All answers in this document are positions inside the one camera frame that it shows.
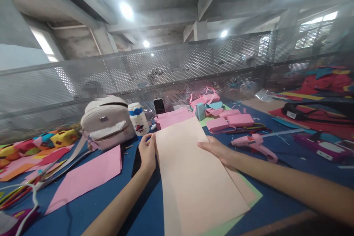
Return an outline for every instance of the table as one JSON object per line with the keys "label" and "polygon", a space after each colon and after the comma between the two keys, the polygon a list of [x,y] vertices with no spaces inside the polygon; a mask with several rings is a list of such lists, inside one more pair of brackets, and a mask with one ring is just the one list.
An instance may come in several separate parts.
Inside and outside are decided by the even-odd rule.
{"label": "table", "polygon": [[[271,128],[274,132],[287,130],[283,125],[273,121],[270,115],[256,111],[250,107],[240,106],[242,110],[244,107],[247,113],[250,113],[253,118],[259,119],[256,120],[256,122],[266,124],[266,126]],[[210,134],[206,127],[203,129],[207,135]],[[243,136],[243,134],[221,134],[215,137],[223,144],[227,145],[233,138],[241,136]],[[339,169],[338,164],[331,163],[296,144],[291,135],[282,135],[282,137],[289,145],[284,143],[281,138],[274,136],[265,138],[264,146],[272,150],[280,159],[284,160],[295,169],[335,181],[354,189],[353,170]],[[133,147],[127,150],[129,154],[122,157],[123,170],[120,175],[66,204],[53,213],[40,217],[24,235],[81,235],[131,179],[134,156],[138,144],[139,140],[137,138],[126,143],[127,146],[133,145]],[[71,155],[71,152],[66,154],[63,159],[67,159]],[[100,153],[101,152],[97,150],[84,159],[79,165],[99,156]],[[254,154],[253,156],[263,158],[258,154]],[[11,182],[0,183],[0,187],[20,183],[23,180],[23,176],[24,175]],[[308,210],[305,205],[297,200],[276,191],[250,176],[245,175],[245,177],[263,194],[263,198],[227,235],[241,235]],[[61,181],[62,179],[38,193],[41,212],[44,213],[46,211]],[[30,198],[24,200],[19,206],[10,209],[7,213],[13,214],[26,208],[32,208]],[[146,233],[156,236],[164,235],[162,183],[158,169],[154,172],[150,182],[118,235],[144,235]]]}

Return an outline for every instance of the backpack zipper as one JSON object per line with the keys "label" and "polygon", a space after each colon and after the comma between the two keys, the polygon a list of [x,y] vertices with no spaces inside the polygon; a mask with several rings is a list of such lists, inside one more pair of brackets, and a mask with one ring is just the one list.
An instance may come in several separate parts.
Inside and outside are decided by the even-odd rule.
{"label": "backpack zipper", "polygon": [[93,139],[93,140],[94,140],[94,141],[105,140],[105,139],[107,139],[107,138],[110,138],[110,137],[112,137],[112,136],[115,136],[115,135],[121,133],[122,131],[125,131],[125,133],[127,134],[127,131],[126,131],[127,128],[128,128],[128,126],[126,125],[125,127],[123,127],[122,129],[120,129],[119,131],[116,131],[116,132],[111,133],[111,134],[109,134],[109,135],[106,135],[106,136],[104,136],[104,137],[101,137],[101,138],[98,138],[98,139]]}

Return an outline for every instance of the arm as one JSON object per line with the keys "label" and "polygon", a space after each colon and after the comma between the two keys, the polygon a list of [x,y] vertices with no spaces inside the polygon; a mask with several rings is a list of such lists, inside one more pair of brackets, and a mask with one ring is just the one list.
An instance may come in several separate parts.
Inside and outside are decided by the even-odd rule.
{"label": "arm", "polygon": [[156,168],[155,135],[143,136],[139,144],[141,167],[123,190],[92,222],[82,236],[116,236]]}
{"label": "arm", "polygon": [[220,161],[336,220],[354,226],[354,191],[332,181],[236,152],[212,136],[198,146]]}

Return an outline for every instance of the hand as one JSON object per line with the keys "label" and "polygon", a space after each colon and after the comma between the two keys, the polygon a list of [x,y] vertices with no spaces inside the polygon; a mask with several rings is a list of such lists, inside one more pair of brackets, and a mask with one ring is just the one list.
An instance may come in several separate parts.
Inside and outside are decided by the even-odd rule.
{"label": "hand", "polygon": [[155,134],[149,133],[142,137],[139,144],[139,152],[141,157],[141,169],[151,170],[153,172],[156,168],[155,160]]}
{"label": "hand", "polygon": [[229,149],[227,146],[223,145],[213,136],[206,136],[209,143],[198,142],[198,147],[209,151],[215,157],[217,157],[224,165],[232,166],[235,161],[236,151]]}

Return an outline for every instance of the water bottle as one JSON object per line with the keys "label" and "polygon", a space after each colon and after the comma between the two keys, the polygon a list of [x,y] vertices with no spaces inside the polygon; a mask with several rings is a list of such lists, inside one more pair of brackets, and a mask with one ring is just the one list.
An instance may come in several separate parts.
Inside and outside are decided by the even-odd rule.
{"label": "water bottle", "polygon": [[146,120],[145,113],[140,103],[132,103],[128,105],[130,120],[133,123],[135,133],[137,136],[146,135],[149,131],[149,124]]}

